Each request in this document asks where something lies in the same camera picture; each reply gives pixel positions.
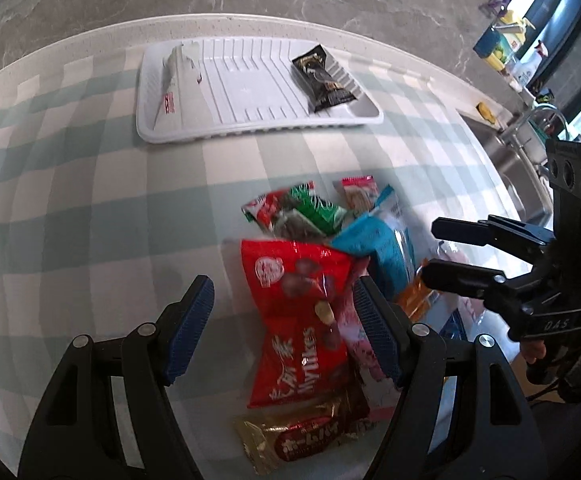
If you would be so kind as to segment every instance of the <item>silver bolt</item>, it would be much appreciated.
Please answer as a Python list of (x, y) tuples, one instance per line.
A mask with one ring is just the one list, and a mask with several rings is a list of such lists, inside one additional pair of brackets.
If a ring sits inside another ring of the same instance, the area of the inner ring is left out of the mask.
[(426, 337), (431, 333), (431, 329), (428, 328), (424, 323), (417, 323), (413, 325), (413, 334), (418, 335), (420, 337)]
[(479, 336), (479, 343), (486, 348), (491, 348), (495, 346), (495, 340), (488, 334), (482, 334)]
[(153, 335), (155, 333), (155, 330), (157, 330), (157, 328), (152, 323), (144, 323), (137, 329), (137, 332), (139, 333), (139, 335), (147, 336)]
[(87, 335), (78, 335), (73, 339), (73, 346), (75, 348), (83, 348), (88, 344), (88, 336)]

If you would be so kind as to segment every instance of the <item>stainless steel sink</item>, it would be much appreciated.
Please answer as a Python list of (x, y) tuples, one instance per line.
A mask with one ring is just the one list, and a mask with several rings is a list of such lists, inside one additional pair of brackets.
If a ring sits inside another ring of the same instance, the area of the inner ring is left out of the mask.
[(520, 219), (545, 226), (553, 214), (553, 200), (540, 181), (536, 166), (523, 150), (502, 142), (494, 128), (468, 117), (462, 118), (493, 162)]

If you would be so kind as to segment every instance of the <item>tray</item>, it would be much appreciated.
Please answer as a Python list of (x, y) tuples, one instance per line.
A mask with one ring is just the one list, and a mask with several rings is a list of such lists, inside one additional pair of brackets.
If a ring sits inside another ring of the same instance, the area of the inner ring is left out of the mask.
[[(189, 42), (199, 44), (200, 87), (212, 123), (158, 134), (154, 132), (157, 111), (170, 81), (164, 58), (178, 44)], [(384, 114), (379, 106), (328, 51), (328, 72), (357, 100), (317, 114), (311, 112), (309, 94), (291, 60), (315, 45), (314, 41), (261, 37), (191, 38), (152, 44), (144, 52), (139, 74), (139, 136), (159, 143), (280, 128), (381, 123)]]

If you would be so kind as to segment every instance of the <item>checkered tablecloth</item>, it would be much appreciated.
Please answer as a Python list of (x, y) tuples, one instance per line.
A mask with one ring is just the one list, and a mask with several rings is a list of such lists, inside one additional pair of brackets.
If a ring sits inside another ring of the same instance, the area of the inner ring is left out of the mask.
[[(397, 190), (420, 240), (437, 216), (517, 215), (466, 124), (417, 74), (334, 51), (383, 108), (383, 124), (157, 146), (135, 127), (142, 52), (40, 73), (0, 105), (0, 458), (16, 469), (37, 403), (74, 336), (126, 335), (208, 274), (212, 317), (168, 393), (203, 474), (251, 478), (230, 424), (246, 411), (263, 338), (230, 243), (259, 236), (243, 203), (306, 180), (339, 200), (334, 180), (373, 174)], [(523, 270), (489, 248), (469, 254), (509, 275)], [(136, 464), (119, 386), (120, 431)], [(377, 429), (273, 476), (361, 478), (382, 436)]]

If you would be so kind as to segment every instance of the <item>faucet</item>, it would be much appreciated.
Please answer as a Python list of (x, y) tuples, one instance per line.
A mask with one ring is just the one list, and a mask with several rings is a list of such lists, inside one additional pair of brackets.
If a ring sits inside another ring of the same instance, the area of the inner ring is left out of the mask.
[(502, 139), (502, 141), (510, 143), (516, 148), (520, 148), (520, 149), (523, 148), (523, 145), (517, 139), (516, 133), (520, 130), (520, 128), (524, 124), (526, 124), (528, 121), (530, 121), (538, 111), (541, 111), (541, 110), (551, 110), (553, 112), (553, 116), (557, 116), (559, 118), (559, 120), (562, 121), (562, 124), (564, 124), (564, 130), (567, 133), (567, 139), (568, 139), (568, 121), (567, 121), (567, 119), (564, 117), (564, 114), (557, 109), (557, 107), (555, 107), (554, 105), (549, 104), (549, 103), (541, 103), (541, 104), (538, 104), (535, 108), (529, 108), (528, 110), (526, 110), (522, 114), (521, 117), (519, 117), (510, 126), (508, 126), (501, 134), (499, 134), (499, 137)]

